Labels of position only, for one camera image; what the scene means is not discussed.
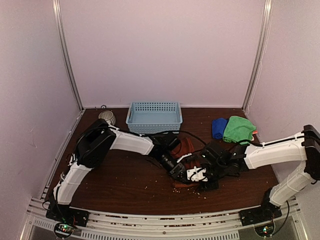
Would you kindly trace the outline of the rust brown towel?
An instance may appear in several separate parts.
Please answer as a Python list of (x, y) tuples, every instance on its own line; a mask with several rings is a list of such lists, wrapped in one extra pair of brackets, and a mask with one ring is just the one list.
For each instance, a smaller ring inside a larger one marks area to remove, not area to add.
[[(185, 137), (182, 138), (180, 140), (180, 144), (174, 148), (171, 152), (170, 155), (174, 158), (174, 159), (178, 159), (180, 157), (182, 157), (183, 155), (189, 154), (189, 153), (194, 153), (195, 149), (194, 146), (192, 144), (192, 141), (189, 137)], [(187, 161), (187, 160), (183, 160), (183, 164), (186, 167), (186, 169), (193, 169), (194, 167), (200, 167), (201, 163), (199, 162), (199, 160), (197, 158)], [(193, 181), (190, 184), (183, 184), (179, 181), (176, 180), (172, 180), (172, 191), (174, 193), (179, 193), (181, 191), (181, 189), (191, 189), (191, 188), (198, 188), (200, 185), (199, 182)]]

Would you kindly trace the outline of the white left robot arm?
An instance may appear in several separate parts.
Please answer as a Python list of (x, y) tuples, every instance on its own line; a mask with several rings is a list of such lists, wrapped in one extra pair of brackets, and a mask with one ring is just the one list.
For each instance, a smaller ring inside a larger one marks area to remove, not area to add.
[(49, 195), (52, 213), (61, 222), (72, 218), (68, 207), (73, 195), (85, 176), (99, 167), (110, 150), (122, 150), (154, 158), (169, 176), (186, 183), (185, 166), (172, 157), (171, 151), (180, 144), (177, 130), (157, 133), (134, 133), (109, 125), (105, 120), (96, 120), (78, 139), (73, 153), (67, 160), (67, 171)]

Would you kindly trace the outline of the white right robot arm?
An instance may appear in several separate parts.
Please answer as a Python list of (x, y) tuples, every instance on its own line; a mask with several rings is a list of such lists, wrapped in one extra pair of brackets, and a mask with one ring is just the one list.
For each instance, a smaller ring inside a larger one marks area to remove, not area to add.
[(268, 220), (276, 209), (308, 184), (320, 180), (320, 133), (310, 124), (287, 138), (266, 143), (243, 140), (230, 150), (211, 142), (200, 151), (200, 156), (208, 162), (203, 165), (204, 177), (213, 189), (225, 176), (237, 176), (240, 172), (267, 165), (299, 162), (285, 180), (265, 192), (262, 204), (256, 210), (261, 221)]

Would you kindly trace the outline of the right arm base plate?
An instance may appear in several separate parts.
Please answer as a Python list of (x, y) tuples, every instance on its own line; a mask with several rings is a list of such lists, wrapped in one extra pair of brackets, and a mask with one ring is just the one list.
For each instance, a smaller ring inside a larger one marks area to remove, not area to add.
[(241, 210), (239, 218), (242, 226), (255, 225), (263, 222), (269, 222), (282, 216), (279, 207), (259, 206)]

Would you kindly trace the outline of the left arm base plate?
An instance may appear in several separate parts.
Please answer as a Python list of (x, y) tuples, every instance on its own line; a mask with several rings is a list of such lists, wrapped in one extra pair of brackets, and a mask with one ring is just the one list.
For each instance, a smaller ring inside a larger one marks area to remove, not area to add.
[(49, 209), (46, 212), (46, 218), (57, 222), (66, 223), (75, 227), (86, 227), (90, 213), (85, 210), (74, 208), (57, 208)]

